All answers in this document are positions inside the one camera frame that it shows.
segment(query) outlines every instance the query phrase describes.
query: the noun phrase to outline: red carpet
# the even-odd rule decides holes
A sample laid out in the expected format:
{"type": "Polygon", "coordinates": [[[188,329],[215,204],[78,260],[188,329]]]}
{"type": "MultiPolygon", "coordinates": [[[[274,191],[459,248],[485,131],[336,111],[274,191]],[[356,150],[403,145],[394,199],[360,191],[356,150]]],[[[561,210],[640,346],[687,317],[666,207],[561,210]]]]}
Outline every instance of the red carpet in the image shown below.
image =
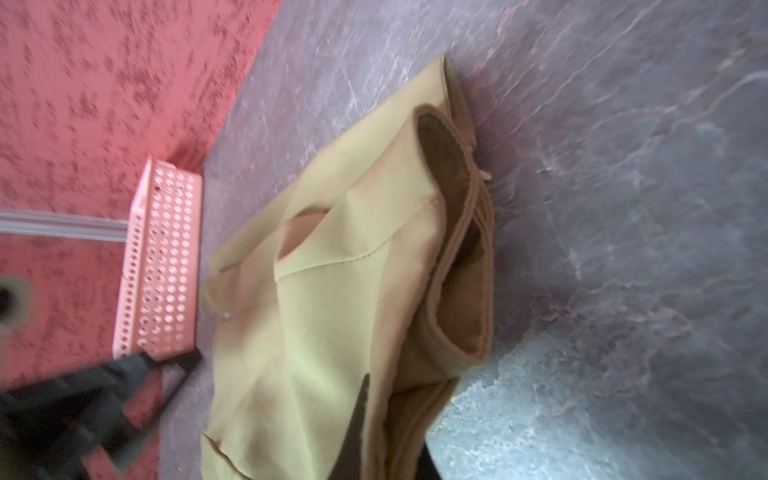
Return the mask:
{"type": "MultiPolygon", "coordinates": [[[[126,218],[148,154],[198,170],[279,4],[0,0],[0,205],[126,218]]],[[[122,251],[0,235],[0,271],[36,292],[5,384],[109,358],[122,251]]],[[[159,382],[146,393],[139,416],[159,382]]],[[[123,478],[156,471],[157,439],[123,478]]]]}

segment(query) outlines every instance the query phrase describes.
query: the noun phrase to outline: dark hole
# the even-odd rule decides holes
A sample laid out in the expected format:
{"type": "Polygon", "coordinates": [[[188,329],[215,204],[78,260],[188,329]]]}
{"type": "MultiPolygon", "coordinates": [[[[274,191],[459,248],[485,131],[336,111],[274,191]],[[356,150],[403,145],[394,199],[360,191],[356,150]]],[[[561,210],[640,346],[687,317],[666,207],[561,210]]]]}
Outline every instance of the dark hole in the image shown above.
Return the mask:
{"type": "Polygon", "coordinates": [[[0,286],[0,321],[2,321],[6,315],[10,315],[11,311],[16,306],[16,295],[13,292],[3,286],[0,286]]]}

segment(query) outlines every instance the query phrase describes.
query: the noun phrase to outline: pink plastic basket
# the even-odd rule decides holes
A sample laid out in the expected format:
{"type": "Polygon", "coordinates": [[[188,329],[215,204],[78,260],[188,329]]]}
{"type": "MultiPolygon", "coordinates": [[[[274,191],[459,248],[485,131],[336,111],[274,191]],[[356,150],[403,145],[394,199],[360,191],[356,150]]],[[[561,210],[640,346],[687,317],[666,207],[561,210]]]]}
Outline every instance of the pink plastic basket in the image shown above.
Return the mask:
{"type": "Polygon", "coordinates": [[[114,358],[194,347],[203,178],[149,158],[131,203],[114,358]]]}

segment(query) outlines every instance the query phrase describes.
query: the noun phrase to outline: black object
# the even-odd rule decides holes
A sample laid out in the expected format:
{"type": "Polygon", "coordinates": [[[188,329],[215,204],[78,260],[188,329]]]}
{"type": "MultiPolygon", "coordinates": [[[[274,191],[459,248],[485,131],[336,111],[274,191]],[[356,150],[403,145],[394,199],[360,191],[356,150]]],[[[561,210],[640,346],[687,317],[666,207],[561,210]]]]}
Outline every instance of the black object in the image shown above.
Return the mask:
{"type": "Polygon", "coordinates": [[[10,289],[0,286],[0,322],[6,315],[10,315],[17,302],[16,295],[10,289]]]}
{"type": "MultiPolygon", "coordinates": [[[[341,452],[336,459],[328,480],[355,480],[360,478],[360,432],[362,431],[362,421],[366,416],[366,407],[368,405],[368,385],[371,375],[367,374],[362,379],[360,391],[357,394],[355,409],[352,411],[352,418],[349,420],[349,427],[346,430],[344,443],[341,445],[341,452]]],[[[426,443],[422,447],[419,460],[416,463],[415,480],[441,480],[440,474],[432,462],[426,443]]]]}
{"type": "MultiPolygon", "coordinates": [[[[80,458],[103,446],[123,471],[151,437],[170,402],[200,363],[195,349],[154,361],[146,353],[114,360],[30,386],[0,393],[0,460],[13,455],[29,478],[88,480],[80,458]],[[139,429],[123,414],[123,405],[149,374],[176,366],[183,376],[149,423],[139,429]]],[[[6,465],[0,465],[0,471],[6,465]]]]}

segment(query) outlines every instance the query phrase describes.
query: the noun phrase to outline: tan fabric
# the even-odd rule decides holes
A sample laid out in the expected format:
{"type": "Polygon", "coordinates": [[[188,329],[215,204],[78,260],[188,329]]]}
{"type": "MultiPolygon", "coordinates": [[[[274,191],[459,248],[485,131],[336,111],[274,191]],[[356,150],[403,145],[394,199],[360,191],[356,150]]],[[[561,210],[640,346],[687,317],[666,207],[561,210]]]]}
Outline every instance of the tan fabric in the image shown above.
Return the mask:
{"type": "Polygon", "coordinates": [[[206,480],[325,480],[366,376],[360,477],[414,477],[426,429],[490,350],[493,216],[474,145],[439,58],[212,256],[206,480]]]}

